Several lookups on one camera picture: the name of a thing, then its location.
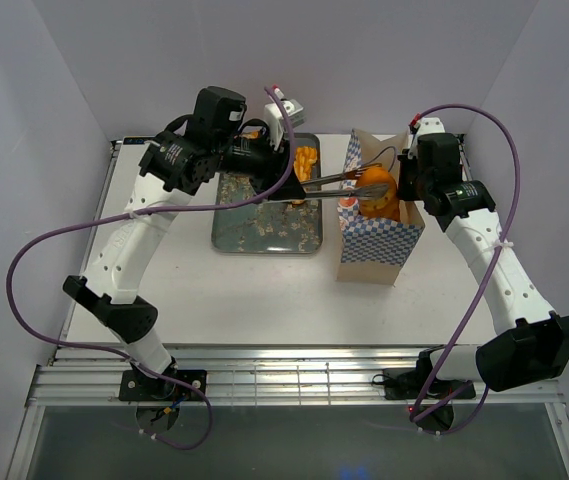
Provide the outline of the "blue checkered paper bag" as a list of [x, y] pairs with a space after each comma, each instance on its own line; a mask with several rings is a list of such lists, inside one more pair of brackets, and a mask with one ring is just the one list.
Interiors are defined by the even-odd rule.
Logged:
[[[410, 140], [407, 133], [380, 140], [368, 132], [354, 129], [343, 170], [380, 164], [395, 178], [398, 190], [398, 157], [409, 146]], [[343, 198], [337, 204], [341, 247], [336, 280], [392, 286], [422, 236], [425, 222], [413, 201], [399, 198], [399, 222], [362, 216], [359, 201]]]

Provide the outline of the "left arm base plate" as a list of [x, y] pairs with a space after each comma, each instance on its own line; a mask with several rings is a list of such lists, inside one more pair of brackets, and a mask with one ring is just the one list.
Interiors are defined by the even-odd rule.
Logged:
[[[167, 374], [177, 380], [206, 393], [208, 372], [195, 369], [170, 369]], [[123, 402], [152, 402], [152, 401], [200, 401], [200, 396], [189, 388], [176, 386], [171, 382], [151, 378], [146, 374], [131, 368], [121, 377], [118, 399]]]

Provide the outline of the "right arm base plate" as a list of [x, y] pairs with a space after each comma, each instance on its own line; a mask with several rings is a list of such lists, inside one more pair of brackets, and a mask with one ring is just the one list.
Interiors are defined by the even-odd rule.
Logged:
[[[416, 370], [383, 369], [371, 379], [371, 385], [381, 387], [386, 400], [416, 400], [424, 381]], [[426, 398], [441, 400], [465, 385], [459, 380], [435, 379], [428, 388]]]

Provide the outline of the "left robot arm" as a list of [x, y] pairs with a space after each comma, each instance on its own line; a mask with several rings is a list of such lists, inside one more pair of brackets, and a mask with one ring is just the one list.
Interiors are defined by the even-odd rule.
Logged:
[[174, 119], [149, 140], [126, 220], [80, 275], [64, 281], [64, 292], [122, 343], [142, 375], [142, 388], [154, 399], [174, 392], [176, 376], [169, 368], [175, 361], [155, 331], [157, 309], [138, 291], [180, 208], [218, 173], [247, 177], [257, 203], [304, 195], [292, 171], [296, 148], [290, 143], [294, 127], [305, 120], [304, 108], [277, 87], [269, 94], [262, 118], [246, 119], [243, 95], [203, 88], [192, 113]]

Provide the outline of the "metal tongs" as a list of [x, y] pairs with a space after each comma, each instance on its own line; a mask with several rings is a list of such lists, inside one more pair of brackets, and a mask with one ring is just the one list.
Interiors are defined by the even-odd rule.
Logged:
[[314, 178], [301, 183], [306, 191], [307, 199], [328, 199], [328, 198], [354, 198], [357, 200], [367, 199], [375, 196], [373, 187], [357, 188], [356, 181], [360, 175], [373, 166], [381, 166], [374, 163], [372, 165], [358, 167], [338, 174]]

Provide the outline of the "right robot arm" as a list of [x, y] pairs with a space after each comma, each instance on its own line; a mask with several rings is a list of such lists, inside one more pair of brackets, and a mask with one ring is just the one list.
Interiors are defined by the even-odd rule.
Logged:
[[452, 381], [481, 381], [501, 392], [559, 377], [569, 362], [569, 315], [558, 314], [525, 272], [484, 184], [464, 178], [457, 138], [416, 134], [400, 158], [398, 192], [422, 201], [458, 249], [495, 331], [480, 346], [429, 352], [415, 373], [418, 390], [438, 397]]

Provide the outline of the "long baguette bread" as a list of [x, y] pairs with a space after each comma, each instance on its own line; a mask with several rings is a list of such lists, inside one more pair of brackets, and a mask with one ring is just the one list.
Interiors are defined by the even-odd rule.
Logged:
[[362, 216], [400, 221], [397, 182], [387, 169], [381, 166], [367, 168], [357, 179], [356, 187], [373, 187], [375, 193], [374, 197], [359, 201], [359, 212]]

